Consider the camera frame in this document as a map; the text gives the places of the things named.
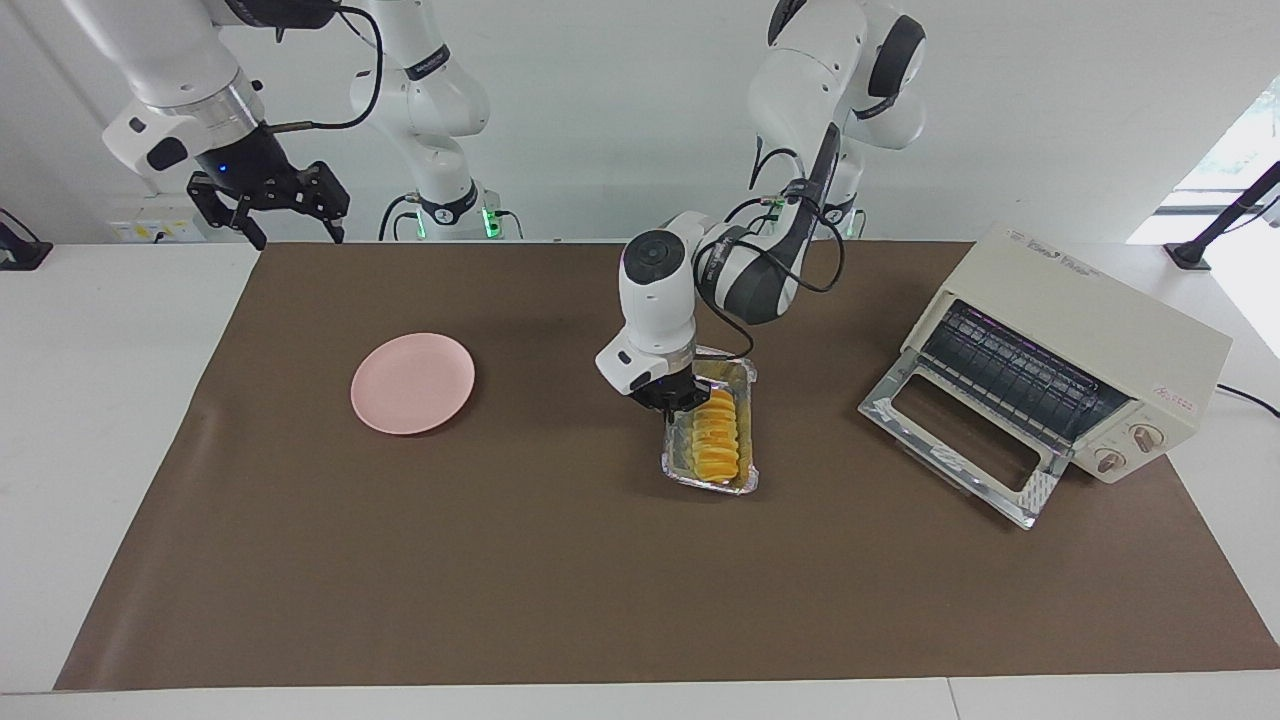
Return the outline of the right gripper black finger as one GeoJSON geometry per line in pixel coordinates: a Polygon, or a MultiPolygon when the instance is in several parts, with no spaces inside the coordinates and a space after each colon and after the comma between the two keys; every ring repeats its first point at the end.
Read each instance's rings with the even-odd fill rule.
{"type": "Polygon", "coordinates": [[[191,174],[188,195],[210,227],[233,231],[242,234],[256,250],[265,250],[268,237],[251,217],[253,205],[250,196],[242,196],[233,206],[227,206],[220,199],[214,178],[205,172],[191,174]]]}
{"type": "Polygon", "coordinates": [[[323,223],[334,243],[344,243],[349,193],[324,161],[302,170],[302,213],[323,223]]]}

